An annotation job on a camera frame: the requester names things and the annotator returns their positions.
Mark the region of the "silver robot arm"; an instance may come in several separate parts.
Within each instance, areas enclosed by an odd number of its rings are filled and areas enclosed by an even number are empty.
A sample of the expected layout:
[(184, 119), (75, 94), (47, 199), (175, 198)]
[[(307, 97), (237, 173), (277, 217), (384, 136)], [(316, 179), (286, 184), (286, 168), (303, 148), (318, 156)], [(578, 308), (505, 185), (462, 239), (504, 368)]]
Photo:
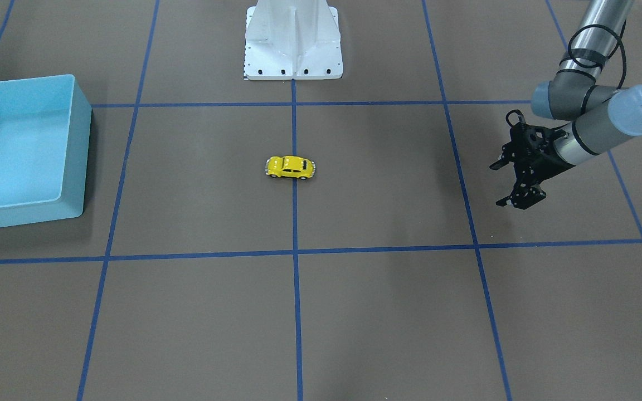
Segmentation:
[(633, 4), (591, 1), (555, 77), (533, 92), (533, 114), (563, 125), (531, 125), (519, 110), (507, 112), (510, 140), (490, 168), (512, 165), (515, 182), (497, 206), (528, 209), (545, 199), (544, 181), (642, 136), (642, 85), (626, 87), (624, 77), (614, 86), (598, 84), (617, 52), (622, 72), (627, 72), (622, 33)]

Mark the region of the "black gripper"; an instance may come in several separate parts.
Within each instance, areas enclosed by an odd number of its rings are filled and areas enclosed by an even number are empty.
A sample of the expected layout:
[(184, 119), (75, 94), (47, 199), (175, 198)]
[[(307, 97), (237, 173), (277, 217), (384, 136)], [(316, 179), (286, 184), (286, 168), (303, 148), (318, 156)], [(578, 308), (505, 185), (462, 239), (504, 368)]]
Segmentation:
[(546, 198), (546, 192), (540, 183), (569, 170), (555, 150), (548, 145), (545, 148), (534, 148), (519, 142), (507, 142), (502, 145), (502, 153), (489, 169), (497, 171), (514, 163), (515, 185), (512, 192), (495, 202), (496, 206), (512, 206), (527, 210)]

